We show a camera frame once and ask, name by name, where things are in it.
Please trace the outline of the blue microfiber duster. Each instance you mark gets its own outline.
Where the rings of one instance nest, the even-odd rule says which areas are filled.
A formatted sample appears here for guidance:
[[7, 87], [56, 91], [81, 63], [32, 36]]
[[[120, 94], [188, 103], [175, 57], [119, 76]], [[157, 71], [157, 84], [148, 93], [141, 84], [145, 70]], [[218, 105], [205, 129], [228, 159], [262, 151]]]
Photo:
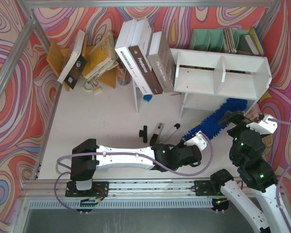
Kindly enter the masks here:
[[188, 141], [189, 139], [193, 138], [196, 133], [201, 131], [208, 137], [208, 139], [212, 140], [219, 134], [222, 129], [226, 127], [226, 125], [221, 126], [219, 124], [219, 121], [224, 117], [226, 111], [244, 111], [246, 107], [247, 100], [228, 98], [219, 109], [211, 113], [208, 117], [201, 121], [200, 124], [190, 129], [188, 133], [182, 137], [182, 139], [184, 141]]

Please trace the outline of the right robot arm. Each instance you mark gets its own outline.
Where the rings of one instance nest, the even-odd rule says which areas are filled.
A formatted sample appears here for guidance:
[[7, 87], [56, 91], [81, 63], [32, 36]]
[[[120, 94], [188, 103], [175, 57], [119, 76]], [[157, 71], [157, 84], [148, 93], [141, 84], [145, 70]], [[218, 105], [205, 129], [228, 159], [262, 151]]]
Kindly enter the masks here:
[[251, 121], [241, 111], [226, 111], [219, 124], [225, 126], [229, 123], [235, 125], [227, 131], [233, 138], [230, 161], [255, 195], [259, 206], [250, 200], [226, 169], [211, 175], [213, 187], [233, 203], [254, 232], [291, 233], [291, 217], [280, 194], [283, 178], [277, 178], [262, 157], [266, 148], [262, 139], [273, 134], [279, 123], [285, 122], [269, 114], [259, 114], [257, 121]]

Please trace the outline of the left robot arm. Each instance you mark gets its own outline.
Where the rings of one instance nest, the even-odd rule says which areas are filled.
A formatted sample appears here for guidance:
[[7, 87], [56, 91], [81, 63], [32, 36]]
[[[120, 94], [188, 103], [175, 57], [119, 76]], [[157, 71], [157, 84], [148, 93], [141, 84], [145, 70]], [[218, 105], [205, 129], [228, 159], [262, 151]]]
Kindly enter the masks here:
[[207, 147], [204, 138], [192, 139], [178, 145], [158, 143], [137, 149], [119, 149], [97, 145], [96, 139], [87, 139], [73, 150], [78, 156], [71, 159], [70, 179], [77, 191], [89, 191], [96, 170], [114, 167], [136, 167], [160, 172], [176, 171], [182, 166], [196, 167], [201, 164], [203, 151]]

